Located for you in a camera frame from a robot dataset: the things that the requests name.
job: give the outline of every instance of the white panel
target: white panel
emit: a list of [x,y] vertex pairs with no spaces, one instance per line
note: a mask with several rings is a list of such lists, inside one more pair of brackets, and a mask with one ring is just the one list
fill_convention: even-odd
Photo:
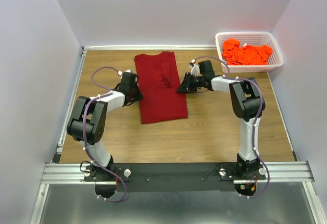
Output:
[[218,32],[270,32],[289,1],[58,0],[83,46],[214,44]]
[[29,223],[81,51],[56,0],[0,0],[0,219]]
[[[251,118],[248,122],[246,122],[244,119],[240,118],[241,123],[241,138],[240,138],[240,150],[239,155],[240,157],[247,161],[247,160],[254,160],[257,158],[253,146],[252,146],[252,132],[254,130],[254,146],[257,148],[255,151],[259,155],[260,150],[258,148],[258,132],[259,128],[253,127],[253,122],[255,118]],[[256,124],[259,126],[261,118],[258,118],[256,120]]]
[[270,76],[296,154],[309,160],[327,213],[327,0],[291,0],[274,35],[284,66]]

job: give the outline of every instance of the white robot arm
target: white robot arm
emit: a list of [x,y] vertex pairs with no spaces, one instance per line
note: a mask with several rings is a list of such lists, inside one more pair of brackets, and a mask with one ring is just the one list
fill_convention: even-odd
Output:
[[[215,77],[211,80],[212,84],[212,90],[213,91],[223,91],[226,93],[230,93],[229,85],[235,82],[239,82],[236,80],[228,80],[223,78],[222,76]],[[255,133],[254,138],[254,146],[256,148],[257,154],[259,154],[258,151],[258,129],[259,129],[259,123],[260,119],[258,118],[256,120],[256,130],[253,128],[253,121],[254,117],[250,118],[249,121],[244,120],[243,118],[240,118],[240,124],[241,124],[241,141],[240,141],[240,150],[239,150],[239,156],[244,161],[251,161],[256,159],[256,155],[252,148],[252,131]]]
[[[95,99],[97,97],[78,97],[67,124],[67,133],[83,146],[87,144],[87,153],[90,158],[109,170],[112,170],[113,158],[102,141],[106,114],[115,108],[128,106],[141,100],[143,95],[137,83],[138,76],[131,71],[126,71],[122,73],[121,82],[116,88],[107,94],[98,95],[98,99]],[[90,106],[87,115],[91,115],[91,118],[87,118],[85,123],[87,139],[87,143],[85,143],[83,116],[88,103],[90,103]]]
[[178,88],[178,93],[194,93],[198,88],[204,87],[210,91],[223,91],[230,93],[234,114],[240,119],[241,140],[240,150],[237,155],[237,173],[244,176],[260,168],[258,158],[258,129],[265,109],[265,102],[262,101],[262,109],[259,117],[256,118],[260,110],[260,95],[254,86],[254,78],[242,80],[216,76],[213,71],[211,61],[199,62],[199,66],[190,63],[191,72],[185,74],[184,80]]

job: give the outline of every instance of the wooden surface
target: wooden surface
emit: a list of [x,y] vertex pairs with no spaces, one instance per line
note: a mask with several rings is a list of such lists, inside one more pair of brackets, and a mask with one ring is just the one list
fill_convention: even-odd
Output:
[[[95,96],[105,90],[90,80],[99,67],[111,65],[121,71],[135,71],[134,57],[161,51],[88,51],[77,96]],[[198,56],[217,56],[215,50],[174,51],[180,80],[190,71],[189,62]],[[216,74],[222,74],[218,61],[212,60]],[[265,161],[294,161],[281,115],[266,73],[239,73],[231,76],[255,77],[266,102],[259,129],[259,150]],[[103,69],[95,81],[115,87],[120,81],[113,70]],[[226,162],[235,161],[240,143],[240,123],[231,107],[230,95],[223,92],[188,94],[189,117],[148,125],[141,124],[138,103],[117,108],[107,114],[103,141],[121,163]],[[82,146],[66,136],[61,163],[87,160]]]

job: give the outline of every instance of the plastic laundry basket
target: plastic laundry basket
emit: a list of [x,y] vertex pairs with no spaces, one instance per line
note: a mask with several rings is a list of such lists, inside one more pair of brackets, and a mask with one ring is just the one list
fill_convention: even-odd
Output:
[[[282,66],[284,63],[276,40],[272,34],[268,32],[225,32],[216,34],[218,56],[220,60],[223,60],[225,63],[226,60],[222,58],[222,46],[227,39],[236,39],[240,41],[240,46],[243,46],[245,43],[254,46],[266,44],[272,48],[272,54],[268,59],[268,65],[229,65],[230,72],[268,72],[275,67]],[[221,67],[223,72],[227,72],[227,68],[223,64],[221,64]]]

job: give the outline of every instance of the gray floor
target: gray floor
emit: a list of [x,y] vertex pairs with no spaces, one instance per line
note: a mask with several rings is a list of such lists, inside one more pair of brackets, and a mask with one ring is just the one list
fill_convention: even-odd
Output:
[[251,200],[233,192],[147,192],[129,193],[122,203],[97,200],[93,185],[53,185],[41,223],[310,224],[314,220],[302,183],[272,183]]

